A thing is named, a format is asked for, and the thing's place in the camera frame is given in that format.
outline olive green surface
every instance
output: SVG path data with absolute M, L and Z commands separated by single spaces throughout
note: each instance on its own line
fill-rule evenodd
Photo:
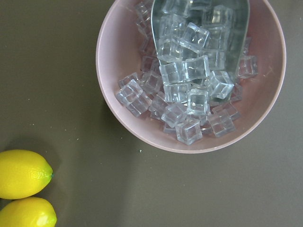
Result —
M 107 107 L 95 49 L 112 3 L 0 1 L 0 151 L 51 164 L 37 196 L 53 204 L 56 226 L 302 227 L 303 1 L 270 1 L 287 69 L 269 115 L 237 143 L 195 155 L 140 141 Z

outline pink bowl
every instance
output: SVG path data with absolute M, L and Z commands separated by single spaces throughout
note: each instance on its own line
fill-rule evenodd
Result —
M 116 0 L 102 24 L 96 53 L 97 74 L 102 94 L 115 117 L 133 135 L 157 148 L 178 153 L 203 153 L 229 146 L 245 137 L 268 114 L 280 92 L 286 66 L 285 40 L 278 18 L 266 0 L 250 1 L 248 36 L 250 55 L 258 57 L 259 74 L 243 86 L 243 100 L 234 105 L 241 118 L 236 131 L 223 137 L 204 136 L 188 146 L 162 131 L 163 124 L 147 114 L 134 117 L 115 98 L 117 81 L 140 71 L 138 48 L 141 35 L 135 25 L 133 6 L 138 0 Z

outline clear acrylic ice cube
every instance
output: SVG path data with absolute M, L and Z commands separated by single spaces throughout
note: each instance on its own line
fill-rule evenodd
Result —
M 181 37 L 186 28 L 186 20 L 180 15 L 170 14 L 160 18 L 159 38 Z
M 206 115 L 209 110 L 208 91 L 191 89 L 187 98 L 187 114 Z
M 143 92 L 140 85 L 132 79 L 124 87 L 122 87 L 116 94 L 116 99 L 125 106 L 129 106 L 134 100 L 136 100 Z
M 176 133 L 177 139 L 186 145 L 191 145 L 203 137 L 200 121 L 193 118 L 188 118 L 184 122 L 177 124 Z
M 224 136 L 236 130 L 227 110 L 220 110 L 215 114 L 207 116 L 206 119 L 209 121 L 216 137 Z
M 154 56 L 150 56 L 150 55 L 144 55 L 142 57 L 142 61 L 141 61 L 141 67 L 140 67 L 141 71 L 149 72 L 152 69 L 154 60 L 157 61 L 157 58 Z
M 162 76 L 154 71 L 144 72 L 141 79 L 141 87 L 146 94 L 154 94 L 160 91 L 162 86 Z
M 151 20 L 143 21 L 141 18 L 137 18 L 136 24 L 142 35 L 149 36 L 152 34 Z
M 123 79 L 118 81 L 118 85 L 120 88 L 124 87 L 126 84 L 128 84 L 132 79 L 134 79 L 137 83 L 139 83 L 139 77 L 136 72 L 124 77 Z
M 189 22 L 182 38 L 180 39 L 180 45 L 196 53 L 200 53 L 208 36 L 209 31 Z
M 207 10 L 211 7 L 212 0 L 192 0 L 190 10 Z
M 175 62 L 180 60 L 182 56 L 179 42 L 171 37 L 159 39 L 157 57 L 159 60 L 165 62 Z
M 141 95 L 134 100 L 126 108 L 135 116 L 139 117 L 141 114 L 148 110 L 148 107 L 152 103 L 152 100 L 146 95 L 145 92 L 142 92 Z
M 149 106 L 148 110 L 151 112 L 154 112 L 155 115 L 157 115 L 158 119 L 161 119 L 165 107 L 169 104 L 165 102 L 165 95 L 163 92 L 159 92 L 155 98 L 152 100 L 151 105 Z
M 144 37 L 144 40 L 139 47 L 139 51 L 142 54 L 156 56 L 156 48 L 151 35 Z
M 192 0 L 166 0 L 162 11 L 165 14 L 178 14 L 187 18 Z
M 226 71 L 212 71 L 205 83 L 209 88 L 210 97 L 219 99 L 225 99 L 233 88 L 233 82 Z
M 258 74 L 257 57 L 254 55 L 242 56 L 239 63 L 239 75 L 241 79 L 254 77 Z
M 202 50 L 202 54 L 208 57 L 209 70 L 225 69 L 226 54 L 220 50 Z
M 213 113 L 217 113 L 221 110 L 226 110 L 232 121 L 235 121 L 241 117 L 240 112 L 230 102 L 220 104 L 212 109 Z
M 224 5 L 215 6 L 213 8 L 211 21 L 208 25 L 213 27 L 231 27 L 233 14 L 234 12 L 231 8 Z
M 181 103 L 172 103 L 165 107 L 161 119 L 171 128 L 183 122 L 186 119 L 186 107 Z
M 209 27 L 204 26 L 204 29 L 209 31 L 209 37 L 205 44 L 205 49 L 214 49 L 226 51 L 228 48 L 228 39 L 230 29 L 226 27 Z
M 160 66 L 163 84 L 182 83 L 185 81 L 185 73 L 182 62 L 173 62 Z
M 187 59 L 182 62 L 185 73 L 185 80 L 192 81 L 195 79 L 205 80 L 210 75 L 208 57 L 203 55 L 194 59 Z
M 147 21 L 151 19 L 151 7 L 145 4 L 145 2 L 139 2 L 134 6 L 135 12 L 141 21 Z
M 165 101 L 172 103 L 187 102 L 187 93 L 190 90 L 190 84 L 167 84 L 163 86 L 165 93 Z

